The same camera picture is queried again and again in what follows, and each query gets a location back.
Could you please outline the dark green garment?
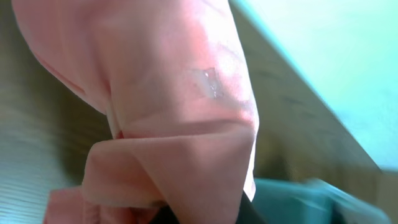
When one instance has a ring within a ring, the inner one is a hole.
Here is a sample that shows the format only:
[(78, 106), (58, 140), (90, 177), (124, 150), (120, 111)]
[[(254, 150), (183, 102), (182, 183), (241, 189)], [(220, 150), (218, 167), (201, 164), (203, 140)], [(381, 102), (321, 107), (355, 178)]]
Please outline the dark green garment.
[(256, 179), (254, 208), (268, 224), (391, 224), (380, 209), (322, 181)]

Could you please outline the pink shirt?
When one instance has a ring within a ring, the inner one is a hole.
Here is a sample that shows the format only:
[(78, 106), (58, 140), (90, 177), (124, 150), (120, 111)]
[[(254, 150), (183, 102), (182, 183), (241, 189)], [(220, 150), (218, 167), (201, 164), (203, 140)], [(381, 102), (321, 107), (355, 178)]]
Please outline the pink shirt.
[(35, 58), (105, 114), (45, 223), (230, 224), (253, 198), (259, 116), (227, 0), (13, 1)]

